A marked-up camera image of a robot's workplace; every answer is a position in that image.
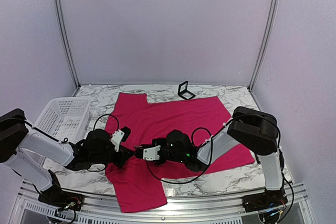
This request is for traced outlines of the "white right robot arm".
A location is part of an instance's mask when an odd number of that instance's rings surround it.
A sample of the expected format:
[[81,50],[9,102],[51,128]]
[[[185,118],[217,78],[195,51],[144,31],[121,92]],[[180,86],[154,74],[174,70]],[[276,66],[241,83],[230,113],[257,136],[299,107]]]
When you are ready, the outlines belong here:
[[136,147],[135,156],[157,165],[166,161],[182,163],[193,172],[204,173],[228,151],[242,145],[259,157],[265,178],[264,192],[243,197],[243,207],[251,212],[288,202],[280,137],[273,115],[239,106],[232,118],[200,146],[195,146],[180,130],[172,130],[164,138]]

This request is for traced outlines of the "black brooch box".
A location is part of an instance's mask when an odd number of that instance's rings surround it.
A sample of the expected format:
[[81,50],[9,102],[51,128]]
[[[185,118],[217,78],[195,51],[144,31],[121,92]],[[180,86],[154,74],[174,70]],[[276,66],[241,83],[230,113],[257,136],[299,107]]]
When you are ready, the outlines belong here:
[[178,85],[177,95],[184,100],[191,100],[196,95],[188,90],[188,81],[184,81]]

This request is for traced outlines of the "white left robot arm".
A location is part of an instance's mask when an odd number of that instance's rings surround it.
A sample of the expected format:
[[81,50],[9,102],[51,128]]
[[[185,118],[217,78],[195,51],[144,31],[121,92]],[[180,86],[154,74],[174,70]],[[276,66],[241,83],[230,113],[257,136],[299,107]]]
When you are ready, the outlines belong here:
[[32,155],[48,158],[71,171],[90,170],[94,165],[109,164],[122,168],[134,151],[121,144],[129,137],[128,127],[108,133],[103,129],[90,131],[77,143],[55,137],[33,126],[24,111],[14,109],[1,116],[1,163],[30,181],[39,194],[38,200],[46,204],[79,208],[83,195],[62,189],[57,175],[43,168]]

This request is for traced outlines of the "magenta t-shirt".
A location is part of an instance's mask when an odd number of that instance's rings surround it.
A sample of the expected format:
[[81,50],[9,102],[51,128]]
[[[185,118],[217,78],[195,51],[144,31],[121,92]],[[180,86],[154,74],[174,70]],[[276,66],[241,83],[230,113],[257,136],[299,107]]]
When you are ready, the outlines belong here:
[[[231,118],[218,97],[148,103],[147,94],[119,93],[105,130],[113,133],[117,126],[127,126],[131,134],[123,146],[133,150],[150,144],[154,138],[166,137],[180,130],[201,145]],[[155,166],[132,157],[118,169],[110,164],[105,174],[113,184],[121,212],[147,211],[166,205],[162,178],[178,179],[197,176],[183,164],[166,162]]]

